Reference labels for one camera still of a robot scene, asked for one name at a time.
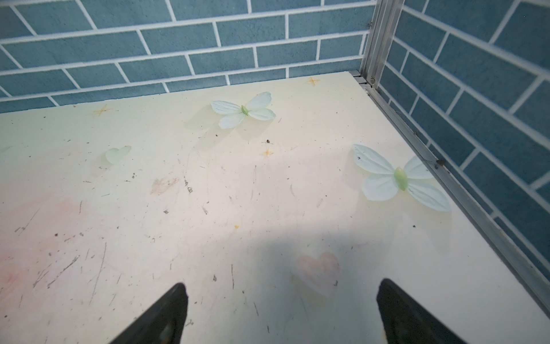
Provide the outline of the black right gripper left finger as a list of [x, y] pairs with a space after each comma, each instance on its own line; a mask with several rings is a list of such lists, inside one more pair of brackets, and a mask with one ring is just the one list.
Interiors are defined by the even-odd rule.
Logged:
[[187, 312], [186, 286], [179, 282], [173, 285], [111, 343], [180, 343]]

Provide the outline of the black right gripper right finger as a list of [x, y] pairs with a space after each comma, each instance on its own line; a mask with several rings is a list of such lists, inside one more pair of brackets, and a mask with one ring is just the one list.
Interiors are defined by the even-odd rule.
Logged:
[[391, 279], [382, 280], [377, 304], [387, 341], [391, 344], [465, 343]]

